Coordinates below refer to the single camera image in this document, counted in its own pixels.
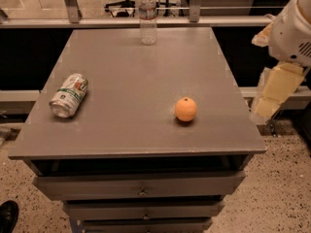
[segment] orange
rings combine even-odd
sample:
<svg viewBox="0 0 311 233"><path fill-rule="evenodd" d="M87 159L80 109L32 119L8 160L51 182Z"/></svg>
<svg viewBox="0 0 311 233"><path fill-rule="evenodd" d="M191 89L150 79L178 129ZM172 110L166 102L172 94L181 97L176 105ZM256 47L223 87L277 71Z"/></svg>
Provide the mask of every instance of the orange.
<svg viewBox="0 0 311 233"><path fill-rule="evenodd" d="M181 121L191 121L196 115L196 104L188 98L183 97L175 105L175 116Z"/></svg>

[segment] wooden drawer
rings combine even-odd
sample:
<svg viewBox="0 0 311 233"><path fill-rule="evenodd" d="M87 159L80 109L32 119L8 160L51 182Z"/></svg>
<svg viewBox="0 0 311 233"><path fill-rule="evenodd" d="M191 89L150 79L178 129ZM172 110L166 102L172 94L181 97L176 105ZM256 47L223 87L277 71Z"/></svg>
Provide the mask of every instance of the wooden drawer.
<svg viewBox="0 0 311 233"><path fill-rule="evenodd" d="M64 212L76 220L186 218L216 216L223 202L207 198L112 200L65 204Z"/></svg>
<svg viewBox="0 0 311 233"><path fill-rule="evenodd" d="M82 224L86 233L202 233L212 224L212 219L84 221Z"/></svg>
<svg viewBox="0 0 311 233"><path fill-rule="evenodd" d="M51 200L177 197L231 194L240 172L173 173L86 177L40 177L37 186Z"/></svg>

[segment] silver can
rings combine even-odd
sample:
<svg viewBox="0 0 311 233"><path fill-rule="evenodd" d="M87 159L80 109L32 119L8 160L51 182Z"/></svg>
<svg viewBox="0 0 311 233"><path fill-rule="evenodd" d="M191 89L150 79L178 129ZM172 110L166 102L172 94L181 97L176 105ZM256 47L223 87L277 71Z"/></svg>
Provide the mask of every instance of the silver can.
<svg viewBox="0 0 311 233"><path fill-rule="evenodd" d="M83 75L70 75L49 103L52 112L58 117L72 117L86 95L87 86Z"/></svg>

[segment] plastic bottle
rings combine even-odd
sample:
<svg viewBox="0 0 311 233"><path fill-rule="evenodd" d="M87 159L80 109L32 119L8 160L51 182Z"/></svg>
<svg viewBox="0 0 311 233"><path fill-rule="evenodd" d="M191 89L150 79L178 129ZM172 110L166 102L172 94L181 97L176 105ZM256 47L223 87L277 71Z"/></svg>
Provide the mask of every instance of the plastic bottle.
<svg viewBox="0 0 311 233"><path fill-rule="evenodd" d="M139 0L140 34L143 44L156 42L156 0Z"/></svg>

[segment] shoe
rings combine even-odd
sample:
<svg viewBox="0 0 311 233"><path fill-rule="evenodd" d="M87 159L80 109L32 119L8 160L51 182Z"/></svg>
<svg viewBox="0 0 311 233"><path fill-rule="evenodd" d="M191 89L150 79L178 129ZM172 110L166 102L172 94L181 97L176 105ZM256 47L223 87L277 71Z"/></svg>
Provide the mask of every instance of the shoe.
<svg viewBox="0 0 311 233"><path fill-rule="evenodd" d="M18 204L9 200L0 206L0 233L12 233L17 224Z"/></svg>

